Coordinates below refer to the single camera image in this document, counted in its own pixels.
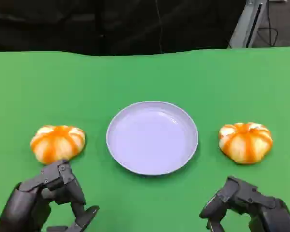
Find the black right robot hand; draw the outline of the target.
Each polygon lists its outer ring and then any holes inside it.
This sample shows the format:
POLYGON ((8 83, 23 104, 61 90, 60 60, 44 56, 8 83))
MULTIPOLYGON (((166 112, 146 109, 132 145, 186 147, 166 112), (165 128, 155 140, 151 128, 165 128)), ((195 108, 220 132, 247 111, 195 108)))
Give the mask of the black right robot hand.
POLYGON ((265 196, 257 186, 228 176, 224 186, 201 210, 199 217, 207 219, 212 232, 225 231, 221 225, 228 210, 250 215, 252 232, 290 232, 290 211, 282 199, 265 196))

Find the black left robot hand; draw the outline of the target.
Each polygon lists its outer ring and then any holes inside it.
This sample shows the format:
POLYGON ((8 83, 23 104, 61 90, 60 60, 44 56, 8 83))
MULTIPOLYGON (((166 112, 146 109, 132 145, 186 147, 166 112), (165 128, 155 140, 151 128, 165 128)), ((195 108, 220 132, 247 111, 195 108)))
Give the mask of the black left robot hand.
POLYGON ((75 221, 71 226, 50 226, 48 232, 83 232, 99 210, 98 206, 85 209, 82 188, 69 162, 62 159, 14 187, 0 216, 0 232, 40 232, 50 216, 51 202, 69 203, 75 221))

